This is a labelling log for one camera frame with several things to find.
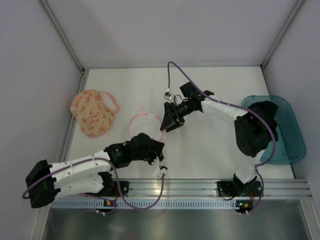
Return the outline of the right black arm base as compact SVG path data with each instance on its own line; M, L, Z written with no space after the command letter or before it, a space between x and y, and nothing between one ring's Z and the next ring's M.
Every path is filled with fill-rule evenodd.
M225 180L217 182L217 194L224 199L235 197L259 197L262 185L260 181L255 181L250 185L236 184L233 180Z

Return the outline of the black garment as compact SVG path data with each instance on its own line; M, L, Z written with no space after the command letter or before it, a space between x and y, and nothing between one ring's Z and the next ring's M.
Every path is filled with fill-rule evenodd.
M278 124L276 122L275 117L278 108L279 107L275 103L268 100L255 102L249 106L250 110L258 114L268 124L276 142L278 141Z

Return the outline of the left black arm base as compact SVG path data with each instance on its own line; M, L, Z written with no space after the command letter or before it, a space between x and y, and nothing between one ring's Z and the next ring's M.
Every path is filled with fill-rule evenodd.
M96 196L96 197L120 197L120 191L124 196L126 196L129 192L130 183L128 181L119 181L120 189L118 188L118 184L116 181L107 181L107 183L103 183L103 188L97 192L86 192L87 195Z

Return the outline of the white mesh laundry bag pink trim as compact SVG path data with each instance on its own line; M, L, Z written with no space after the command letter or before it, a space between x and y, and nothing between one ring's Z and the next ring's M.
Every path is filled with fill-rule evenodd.
M140 133L148 135L158 142L163 140L164 133L160 131L162 120L159 116L147 112L143 107L141 113L132 117L129 122L128 134L135 137Z

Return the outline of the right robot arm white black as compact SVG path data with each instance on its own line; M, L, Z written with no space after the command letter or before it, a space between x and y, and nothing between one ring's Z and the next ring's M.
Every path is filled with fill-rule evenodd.
M271 101L252 104L249 108L234 106L219 100L211 100L211 91L199 91L188 82L180 87L185 99L177 104L164 103L164 116L160 131L170 132L184 125L184 117L200 111L227 123L235 130L235 142L239 151L246 156L234 174L237 186L251 185L257 178L256 165L269 143L278 140L275 116L278 106Z

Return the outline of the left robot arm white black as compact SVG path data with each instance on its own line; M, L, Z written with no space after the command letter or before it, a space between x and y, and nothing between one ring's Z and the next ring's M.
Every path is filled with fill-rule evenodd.
M102 199L125 197L117 170L132 162L143 161L149 165L164 160L165 144L145 133L131 140L111 144L89 156L48 163L41 160L25 178L26 190L22 194L33 209L51 204L54 200L73 195Z

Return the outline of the orange patterned bra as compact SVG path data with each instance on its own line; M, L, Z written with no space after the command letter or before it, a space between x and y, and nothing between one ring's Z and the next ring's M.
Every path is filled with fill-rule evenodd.
M111 129L120 105L110 93L88 89L73 98L70 111L84 135L96 138Z

